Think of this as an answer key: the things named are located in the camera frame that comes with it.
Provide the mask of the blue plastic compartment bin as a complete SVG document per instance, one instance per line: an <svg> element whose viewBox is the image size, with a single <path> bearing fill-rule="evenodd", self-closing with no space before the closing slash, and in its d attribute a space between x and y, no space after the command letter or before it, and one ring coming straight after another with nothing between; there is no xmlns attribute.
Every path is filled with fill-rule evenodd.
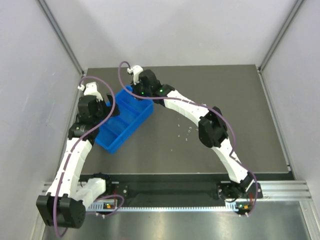
<svg viewBox="0 0 320 240"><path fill-rule="evenodd" d="M122 89L115 95L120 112L99 127L95 143L114 154L154 112L152 100L137 100Z"/></svg>

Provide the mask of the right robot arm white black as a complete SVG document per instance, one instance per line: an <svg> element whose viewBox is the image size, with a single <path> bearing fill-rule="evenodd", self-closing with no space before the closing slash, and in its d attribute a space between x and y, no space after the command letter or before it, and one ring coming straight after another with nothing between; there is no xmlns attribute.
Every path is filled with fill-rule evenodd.
<svg viewBox="0 0 320 240"><path fill-rule="evenodd" d="M200 142L217 154L227 170L232 198L246 197L250 191L253 196L258 196L257 179L243 166L235 153L228 136L227 122L219 108L209 108L191 101L174 87L161 84L150 69L135 65L129 67L127 73L133 76L130 85L135 97L151 99L156 104L181 114L197 126Z"/></svg>

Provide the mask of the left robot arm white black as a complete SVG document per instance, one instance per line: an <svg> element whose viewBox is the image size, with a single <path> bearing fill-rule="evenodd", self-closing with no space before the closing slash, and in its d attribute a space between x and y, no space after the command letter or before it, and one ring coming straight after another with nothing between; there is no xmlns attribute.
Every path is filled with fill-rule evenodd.
<svg viewBox="0 0 320 240"><path fill-rule="evenodd" d="M110 117L120 114L115 95L108 102L96 93L79 98L75 122L68 130L66 149L56 176L36 207L45 225L78 229L90 205L105 193L105 177L93 177L77 189L83 166L99 134L99 127Z"/></svg>

